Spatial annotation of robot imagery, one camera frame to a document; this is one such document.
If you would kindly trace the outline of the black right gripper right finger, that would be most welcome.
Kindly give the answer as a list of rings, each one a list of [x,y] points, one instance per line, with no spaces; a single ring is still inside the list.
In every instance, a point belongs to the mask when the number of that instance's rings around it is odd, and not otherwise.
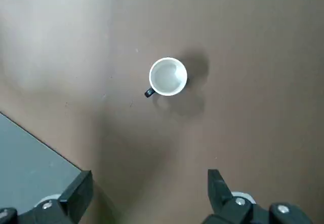
[[[208,197],[213,213],[203,223],[310,223],[296,205],[278,202],[266,210],[247,197],[234,196],[217,169],[208,170]]]

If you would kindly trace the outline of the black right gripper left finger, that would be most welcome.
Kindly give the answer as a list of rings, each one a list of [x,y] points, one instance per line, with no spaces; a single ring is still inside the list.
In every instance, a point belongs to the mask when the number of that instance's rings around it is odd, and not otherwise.
[[[93,175],[81,171],[57,199],[43,200],[28,212],[1,209],[1,223],[79,223],[93,197]]]

